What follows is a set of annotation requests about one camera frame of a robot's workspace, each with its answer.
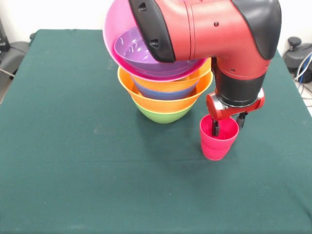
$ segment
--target white wall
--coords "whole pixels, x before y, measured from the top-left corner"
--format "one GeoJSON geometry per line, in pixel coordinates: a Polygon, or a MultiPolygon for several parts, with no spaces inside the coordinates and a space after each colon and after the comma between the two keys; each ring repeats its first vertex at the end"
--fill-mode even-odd
{"type": "MultiPolygon", "coordinates": [[[[0,17],[11,42],[29,40],[38,29],[101,29],[113,0],[0,0],[0,17]]],[[[287,38],[312,42],[312,0],[280,0],[283,26],[278,45],[288,48],[287,38]]]]}

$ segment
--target floor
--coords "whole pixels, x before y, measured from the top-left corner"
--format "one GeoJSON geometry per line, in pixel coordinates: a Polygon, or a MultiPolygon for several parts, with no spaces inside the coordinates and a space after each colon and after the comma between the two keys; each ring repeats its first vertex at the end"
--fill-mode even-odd
{"type": "MultiPolygon", "coordinates": [[[[312,90],[312,82],[305,84],[306,87],[308,87],[310,90],[312,90]]],[[[305,102],[311,116],[312,116],[312,93],[308,91],[307,89],[303,89],[303,85],[300,86],[299,92],[302,93],[303,101],[305,102]]]]}

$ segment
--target pink bowl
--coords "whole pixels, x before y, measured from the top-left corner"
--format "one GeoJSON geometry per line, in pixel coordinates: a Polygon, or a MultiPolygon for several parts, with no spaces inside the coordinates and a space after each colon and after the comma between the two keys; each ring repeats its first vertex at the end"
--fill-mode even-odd
{"type": "Polygon", "coordinates": [[[104,43],[113,60],[123,69],[139,78],[153,80],[156,82],[179,80],[198,70],[207,60],[206,58],[201,59],[192,69],[176,76],[163,77],[162,79],[146,76],[146,74],[135,70],[133,66],[123,60],[114,49],[114,43],[119,38],[119,36],[136,26],[137,25],[133,18],[128,1],[114,0],[113,4],[107,12],[103,27],[104,43]]]}
{"type": "Polygon", "coordinates": [[[239,126],[233,118],[220,120],[220,134],[214,137],[212,136],[212,123],[211,116],[207,115],[199,124],[201,148],[206,158],[217,161],[229,152],[237,138],[239,126]]]}

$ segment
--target stacked bowls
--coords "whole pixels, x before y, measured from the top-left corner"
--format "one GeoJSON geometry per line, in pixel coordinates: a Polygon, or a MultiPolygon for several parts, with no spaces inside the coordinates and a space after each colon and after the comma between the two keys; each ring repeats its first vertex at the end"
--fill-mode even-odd
{"type": "Polygon", "coordinates": [[[171,123],[182,118],[212,83],[210,58],[156,61],[136,26],[128,1],[113,2],[103,37],[108,52],[119,65],[120,84],[143,115],[154,122],[171,123]]]}

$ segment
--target green bowl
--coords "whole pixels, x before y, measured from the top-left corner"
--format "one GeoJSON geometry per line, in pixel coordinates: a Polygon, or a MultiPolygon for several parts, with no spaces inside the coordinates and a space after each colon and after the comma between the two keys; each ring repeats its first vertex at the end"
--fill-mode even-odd
{"type": "Polygon", "coordinates": [[[149,118],[150,120],[156,123],[161,123],[161,124],[173,123],[181,119],[191,110],[193,106],[191,105],[182,111],[174,112],[174,113],[157,113],[157,112],[144,109],[143,107],[139,106],[135,101],[134,103],[136,104],[138,109],[142,112],[142,114],[144,114],[147,118],[149,118]]]}

